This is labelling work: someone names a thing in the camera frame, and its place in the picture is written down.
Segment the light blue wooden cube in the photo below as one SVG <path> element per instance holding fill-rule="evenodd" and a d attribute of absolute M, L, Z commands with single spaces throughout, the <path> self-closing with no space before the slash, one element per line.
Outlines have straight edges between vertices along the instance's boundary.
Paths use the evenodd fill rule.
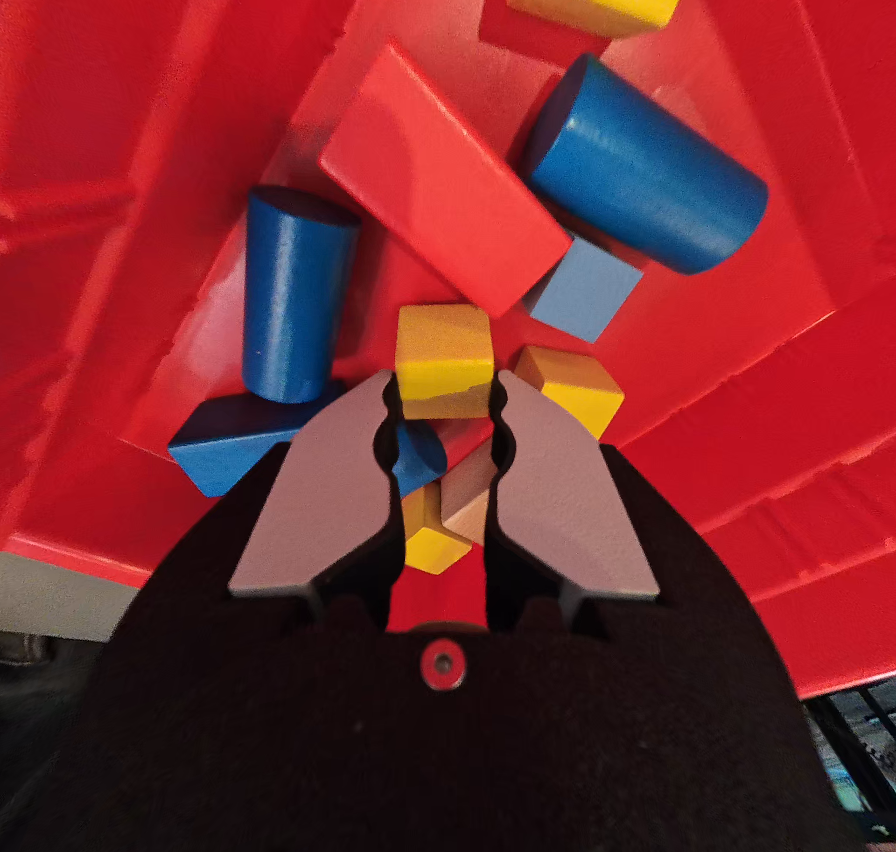
<path fill-rule="evenodd" d="M 595 343 L 643 278 L 639 268 L 576 234 L 565 256 L 521 299 L 532 319 Z"/>

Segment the blue wooden cylinder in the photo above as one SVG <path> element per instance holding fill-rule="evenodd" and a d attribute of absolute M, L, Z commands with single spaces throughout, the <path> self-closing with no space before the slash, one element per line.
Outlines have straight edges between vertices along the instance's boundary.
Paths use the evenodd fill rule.
<path fill-rule="evenodd" d="M 284 404 L 322 395 L 361 227 L 351 210 L 306 191 L 251 188 L 242 379 L 255 395 Z"/>
<path fill-rule="evenodd" d="M 769 201 L 759 176 L 591 53 L 547 96 L 519 169 L 537 194 L 682 275 L 726 262 Z"/>

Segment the natural wooden block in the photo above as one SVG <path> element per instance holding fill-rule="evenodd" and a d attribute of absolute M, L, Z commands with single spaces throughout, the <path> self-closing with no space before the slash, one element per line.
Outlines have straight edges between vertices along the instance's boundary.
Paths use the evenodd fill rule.
<path fill-rule="evenodd" d="M 441 479 L 441 519 L 448 531 L 483 546 L 490 485 L 497 473 L 492 438 L 468 454 Z"/>

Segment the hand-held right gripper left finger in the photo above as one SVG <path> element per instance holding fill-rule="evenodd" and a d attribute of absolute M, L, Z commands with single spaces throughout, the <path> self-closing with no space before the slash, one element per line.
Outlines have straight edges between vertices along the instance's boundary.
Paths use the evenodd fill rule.
<path fill-rule="evenodd" d="M 391 600 L 405 565 L 399 410 L 383 369 L 295 435 L 230 578 L 234 597 Z"/>

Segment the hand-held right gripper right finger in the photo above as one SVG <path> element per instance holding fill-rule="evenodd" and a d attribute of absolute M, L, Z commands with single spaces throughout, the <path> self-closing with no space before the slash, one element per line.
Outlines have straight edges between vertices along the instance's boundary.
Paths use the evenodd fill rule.
<path fill-rule="evenodd" d="M 598 440 L 567 410 L 495 374 L 487 580 L 521 597 L 651 601 L 658 582 Z"/>

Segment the red plastic bin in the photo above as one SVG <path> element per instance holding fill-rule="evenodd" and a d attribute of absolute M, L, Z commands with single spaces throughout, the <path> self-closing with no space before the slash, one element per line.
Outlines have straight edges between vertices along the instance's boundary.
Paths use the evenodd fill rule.
<path fill-rule="evenodd" d="M 167 455 L 241 390 L 243 214 L 395 39 L 502 154 L 581 52 L 768 185 L 719 268 L 593 346 L 605 435 L 741 584 L 799 695 L 894 674 L 894 0 L 681 0 L 603 42 L 503 0 L 2 0 L 2 550 L 141 586 L 210 507 Z"/>

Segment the red wooden block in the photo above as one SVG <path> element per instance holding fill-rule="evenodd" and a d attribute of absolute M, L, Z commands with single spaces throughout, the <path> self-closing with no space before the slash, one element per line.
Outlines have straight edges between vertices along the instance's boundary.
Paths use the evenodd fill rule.
<path fill-rule="evenodd" d="M 317 163 L 471 304 L 501 318 L 568 252 L 570 235 L 389 40 Z"/>

